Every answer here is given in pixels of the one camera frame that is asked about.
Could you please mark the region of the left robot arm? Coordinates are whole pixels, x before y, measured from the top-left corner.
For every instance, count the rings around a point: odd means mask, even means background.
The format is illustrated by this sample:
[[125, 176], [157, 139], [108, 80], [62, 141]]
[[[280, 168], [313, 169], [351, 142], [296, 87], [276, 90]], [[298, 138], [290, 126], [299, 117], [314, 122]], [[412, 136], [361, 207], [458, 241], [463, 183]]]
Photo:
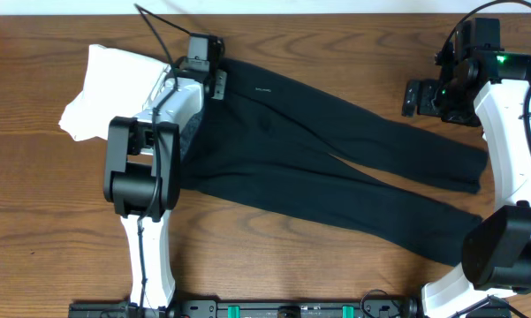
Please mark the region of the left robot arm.
[[110, 121], [103, 194], [127, 236], [133, 277], [128, 317], [164, 317], [171, 309], [169, 218], [180, 193], [180, 162], [205, 101], [224, 97], [224, 52], [222, 38], [191, 34], [186, 56], [163, 73], [142, 111]]

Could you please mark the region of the black pants red waistband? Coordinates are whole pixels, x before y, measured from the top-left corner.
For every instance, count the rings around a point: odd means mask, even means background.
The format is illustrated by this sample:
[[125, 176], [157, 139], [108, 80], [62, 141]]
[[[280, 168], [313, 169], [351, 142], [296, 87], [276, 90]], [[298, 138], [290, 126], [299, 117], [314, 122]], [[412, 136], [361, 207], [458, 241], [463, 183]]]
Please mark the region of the black pants red waistband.
[[393, 122], [246, 62], [224, 59], [181, 161], [181, 185], [224, 200], [362, 231], [454, 266], [479, 216], [388, 185], [363, 167], [477, 193], [479, 149]]

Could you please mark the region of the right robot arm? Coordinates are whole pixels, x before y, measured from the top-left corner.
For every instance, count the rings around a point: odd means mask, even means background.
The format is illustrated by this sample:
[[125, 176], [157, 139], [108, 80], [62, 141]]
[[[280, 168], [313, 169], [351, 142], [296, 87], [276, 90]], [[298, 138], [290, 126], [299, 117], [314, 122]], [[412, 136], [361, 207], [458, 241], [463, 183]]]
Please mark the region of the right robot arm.
[[497, 19], [465, 19], [436, 54], [437, 79], [411, 80], [402, 113], [480, 126], [495, 182], [494, 213], [462, 261], [421, 290], [426, 317], [512, 317], [531, 293], [531, 56], [506, 51]]

